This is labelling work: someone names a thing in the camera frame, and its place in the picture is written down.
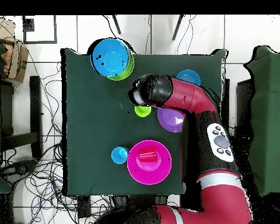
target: blue plate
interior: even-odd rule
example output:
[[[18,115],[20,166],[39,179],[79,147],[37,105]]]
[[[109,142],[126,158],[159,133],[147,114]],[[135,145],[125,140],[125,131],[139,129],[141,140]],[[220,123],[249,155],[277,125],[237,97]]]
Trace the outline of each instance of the blue plate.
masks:
[[[197,74],[195,71],[192,71],[191,69],[185,69],[181,72],[179,72],[176,76],[177,79],[183,80],[186,82],[194,83],[198,86],[200,86],[200,77],[199,74]]]

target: dark green table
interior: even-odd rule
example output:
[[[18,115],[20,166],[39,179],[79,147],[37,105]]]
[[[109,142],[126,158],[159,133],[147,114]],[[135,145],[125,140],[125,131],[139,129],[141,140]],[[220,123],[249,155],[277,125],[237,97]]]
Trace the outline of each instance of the dark green table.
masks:
[[[63,121],[67,121],[67,194],[182,194],[181,133],[163,129],[155,108],[148,117],[138,117],[127,92],[131,82],[144,74],[175,76],[184,69],[193,69],[200,75],[202,86],[221,96],[226,50],[217,50],[213,55],[134,55],[135,68],[122,81],[100,76],[87,55],[69,49],[62,49],[61,54],[67,100]],[[145,139],[161,142],[172,156],[170,174],[157,185],[137,183],[126,163],[117,165],[111,159],[115,147],[131,149]]]

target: tiled floor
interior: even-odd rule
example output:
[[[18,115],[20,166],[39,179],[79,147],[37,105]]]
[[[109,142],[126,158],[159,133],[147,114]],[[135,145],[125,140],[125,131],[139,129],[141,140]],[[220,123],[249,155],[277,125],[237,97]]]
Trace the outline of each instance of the tiled floor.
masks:
[[[21,16],[6,16],[6,18],[15,22],[16,38],[23,41]],[[35,18],[35,22],[37,22],[35,26],[38,29],[36,30],[38,31],[36,39],[43,40],[44,36],[46,36],[44,34],[48,32],[45,28],[42,30],[41,27],[41,24],[45,23],[42,20],[46,16],[33,16],[32,18]],[[127,40],[138,54],[150,54],[151,50],[152,54],[186,54],[187,52],[189,54],[210,54],[218,48],[227,49],[229,55],[225,66],[226,77],[230,79],[230,126],[234,126],[236,123],[236,84],[250,78],[243,64],[251,59],[253,48],[258,45],[269,45],[276,52],[280,52],[280,15],[186,15],[180,25],[175,41],[172,40],[172,35],[179,18],[178,15],[152,15],[151,20],[149,15],[117,15],[121,35],[118,35],[112,17],[108,16],[107,18],[110,20],[111,28],[115,35]],[[191,25],[188,26],[190,18],[192,19],[192,27]],[[58,101],[57,103],[53,98],[49,97],[53,112],[57,111],[54,121],[61,128],[62,85],[60,81],[61,75],[58,72],[60,68],[58,61],[61,59],[60,48],[71,48],[80,54],[86,54],[89,45],[93,41],[113,36],[107,20],[102,16],[57,16],[56,22],[57,44],[26,45],[31,57],[28,60],[24,83],[15,89],[13,99],[15,134],[30,131],[29,76],[36,75],[36,70],[41,78],[56,74],[47,77],[42,83],[43,85],[48,83],[46,86],[47,91]],[[150,23],[152,24],[152,34],[149,34],[151,32]],[[42,90],[42,101],[48,106],[44,90]],[[46,150],[59,143],[61,136],[53,129],[50,130],[50,113],[43,105],[42,109],[44,150]],[[29,145],[16,150],[17,154],[11,161],[31,157]],[[14,151],[10,150],[6,153],[6,156],[10,157],[13,153]],[[51,161],[53,152],[48,152],[43,159],[43,163]],[[58,169],[57,174],[62,177],[62,169]],[[25,181],[21,181],[17,185],[14,199],[16,222],[27,224],[32,218],[32,213],[37,211],[39,199],[35,198],[34,193],[37,194],[37,192],[33,183],[41,185],[38,188],[39,191],[46,189],[46,185],[42,185],[43,182],[37,179],[35,182],[27,179],[26,186]],[[99,196],[92,197],[93,201],[99,199],[101,199]],[[169,201],[179,204],[179,196],[171,195]],[[31,209],[31,205],[36,205],[36,208]],[[93,212],[98,212],[100,205],[101,203],[97,202],[93,206]],[[33,224],[75,224],[72,219],[77,221],[75,213],[68,213],[64,209],[57,212],[55,208],[50,205],[46,208],[47,206],[45,204],[42,211],[39,212],[39,219],[36,219],[39,222],[34,222]],[[94,218],[80,219],[79,222],[80,224],[88,224],[89,221],[94,221]]]

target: cardboard box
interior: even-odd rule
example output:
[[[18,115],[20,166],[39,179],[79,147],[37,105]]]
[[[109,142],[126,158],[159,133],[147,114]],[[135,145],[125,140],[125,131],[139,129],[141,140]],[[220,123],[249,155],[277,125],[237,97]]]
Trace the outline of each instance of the cardboard box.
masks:
[[[0,39],[15,41],[15,24],[11,20],[0,18]]]
[[[8,78],[17,82],[24,82],[29,51],[22,42],[17,42],[13,49],[12,64]]]
[[[15,44],[14,43],[12,43],[12,44],[1,43],[1,44],[4,45],[5,48],[7,49],[7,52],[3,53],[1,55],[1,57],[6,62],[6,65],[4,65],[4,67],[3,67],[3,72],[4,72],[5,78],[7,78],[9,76],[10,70],[11,70],[13,48],[14,48]]]

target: blue bowl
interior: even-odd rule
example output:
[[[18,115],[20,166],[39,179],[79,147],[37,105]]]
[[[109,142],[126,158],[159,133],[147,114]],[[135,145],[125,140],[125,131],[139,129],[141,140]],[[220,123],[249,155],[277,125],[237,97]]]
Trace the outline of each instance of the blue bowl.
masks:
[[[104,39],[93,50],[92,66],[103,76],[118,76],[127,68],[129,54],[128,47],[122,41]]]
[[[195,71],[192,71],[191,69],[185,69],[179,72],[176,78],[186,82],[194,83],[198,86],[201,84],[199,74],[197,74]]]

